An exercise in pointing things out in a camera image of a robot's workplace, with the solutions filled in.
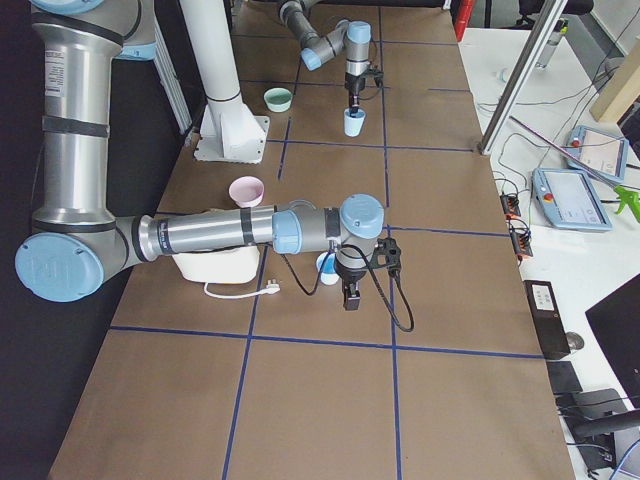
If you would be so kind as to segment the green bowl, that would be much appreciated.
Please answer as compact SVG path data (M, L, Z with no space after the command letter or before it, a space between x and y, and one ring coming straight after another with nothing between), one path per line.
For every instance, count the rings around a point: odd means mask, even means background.
M269 111L282 113L290 109L293 94L287 88L274 87L264 92L263 100Z

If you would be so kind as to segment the pink bowl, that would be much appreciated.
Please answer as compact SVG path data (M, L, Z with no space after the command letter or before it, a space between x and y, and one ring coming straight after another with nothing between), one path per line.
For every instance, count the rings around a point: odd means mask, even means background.
M235 179L228 188L230 198L241 208L258 206L264 197L264 183L254 176Z

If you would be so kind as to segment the black laptop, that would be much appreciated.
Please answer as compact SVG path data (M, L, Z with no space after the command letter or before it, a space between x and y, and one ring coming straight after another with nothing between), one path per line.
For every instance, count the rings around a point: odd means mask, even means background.
M629 281L587 312L591 330L624 391L639 406L639 283Z

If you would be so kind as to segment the cream toaster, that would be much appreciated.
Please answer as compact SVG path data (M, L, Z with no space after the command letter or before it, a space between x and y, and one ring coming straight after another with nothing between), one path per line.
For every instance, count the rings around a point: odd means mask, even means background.
M244 284L252 281L260 260L257 246L199 250L172 256L182 276L189 281L215 284Z

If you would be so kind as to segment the far teach pendant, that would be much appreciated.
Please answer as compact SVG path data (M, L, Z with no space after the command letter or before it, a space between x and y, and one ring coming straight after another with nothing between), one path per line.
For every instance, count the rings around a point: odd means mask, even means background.
M629 153L624 137L579 125L568 134L565 149L611 180L624 180Z

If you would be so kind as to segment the orange power strip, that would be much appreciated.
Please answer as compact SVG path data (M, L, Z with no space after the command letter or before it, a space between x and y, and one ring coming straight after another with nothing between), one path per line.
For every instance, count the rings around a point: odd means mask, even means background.
M515 193L501 194L500 202L517 260L522 262L532 258L531 230L522 219L518 196Z

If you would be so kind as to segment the teach pendant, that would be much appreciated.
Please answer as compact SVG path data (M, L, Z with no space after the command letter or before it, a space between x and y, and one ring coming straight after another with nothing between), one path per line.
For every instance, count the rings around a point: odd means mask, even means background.
M624 137L579 125L568 134L565 149L611 180L624 180L629 153Z
M612 229L611 221L585 172L536 168L532 171L531 181L534 197L554 228L587 232Z

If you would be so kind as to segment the light blue cup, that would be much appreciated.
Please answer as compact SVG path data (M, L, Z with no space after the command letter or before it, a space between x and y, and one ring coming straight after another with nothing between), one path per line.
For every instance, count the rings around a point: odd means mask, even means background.
M335 254L321 253L316 259L316 269L320 274L320 282L323 285L335 285L339 280L339 275L335 269Z
M358 109L352 112L349 108L345 109L343 115L344 134L348 137L359 136L365 120L366 112L364 110Z

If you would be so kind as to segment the near teach pendant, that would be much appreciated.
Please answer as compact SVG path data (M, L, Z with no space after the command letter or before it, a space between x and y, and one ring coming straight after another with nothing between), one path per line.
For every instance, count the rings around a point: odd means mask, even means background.
M587 232L612 229L611 221L585 172L536 168L532 171L531 181L534 197L554 228Z

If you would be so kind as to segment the black box with label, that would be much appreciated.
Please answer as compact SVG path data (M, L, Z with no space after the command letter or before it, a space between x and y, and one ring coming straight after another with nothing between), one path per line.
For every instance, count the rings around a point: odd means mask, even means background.
M543 356L548 360L566 357L570 347L551 283L524 280L523 285Z

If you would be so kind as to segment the aluminium frame post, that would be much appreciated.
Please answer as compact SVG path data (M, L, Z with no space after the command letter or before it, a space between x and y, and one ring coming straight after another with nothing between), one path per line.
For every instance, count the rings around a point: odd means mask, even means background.
M556 48L562 36L556 32L556 25L563 14L567 0L547 0L543 3L539 19L536 21L521 54L511 71L505 89L493 112L488 127L478 144L482 155L489 155L497 137L509 118L512 108L516 105L521 90L524 88L530 74L552 55L548 55L551 48Z

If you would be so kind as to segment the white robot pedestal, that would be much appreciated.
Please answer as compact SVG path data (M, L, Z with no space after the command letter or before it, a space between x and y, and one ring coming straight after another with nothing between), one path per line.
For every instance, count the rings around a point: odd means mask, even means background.
M253 115L242 98L224 3L186 0L180 6L207 101L195 158L257 164L270 120Z

